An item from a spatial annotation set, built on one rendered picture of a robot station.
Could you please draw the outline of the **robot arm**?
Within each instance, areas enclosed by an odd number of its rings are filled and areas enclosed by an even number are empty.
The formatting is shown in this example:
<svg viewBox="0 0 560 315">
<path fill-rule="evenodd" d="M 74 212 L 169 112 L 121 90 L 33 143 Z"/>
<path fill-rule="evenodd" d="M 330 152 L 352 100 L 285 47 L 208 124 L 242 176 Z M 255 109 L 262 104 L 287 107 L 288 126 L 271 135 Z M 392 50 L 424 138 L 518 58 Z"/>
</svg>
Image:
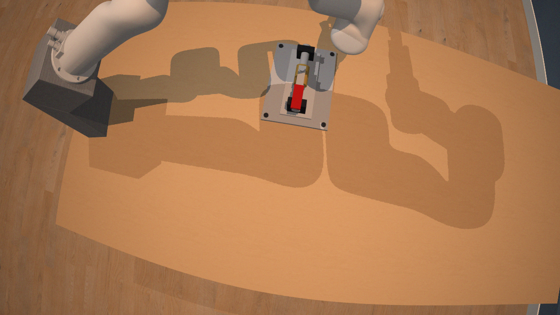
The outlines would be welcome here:
<svg viewBox="0 0 560 315">
<path fill-rule="evenodd" d="M 88 79 L 98 62 L 134 36 L 156 28 L 166 16 L 169 0 L 112 0 L 96 6 L 75 28 L 66 32 L 50 27 L 54 37 L 51 61 L 56 74 L 67 83 Z M 319 14 L 335 17 L 331 41 L 341 52 L 358 55 L 366 50 L 384 0 L 308 0 Z"/>
</svg>

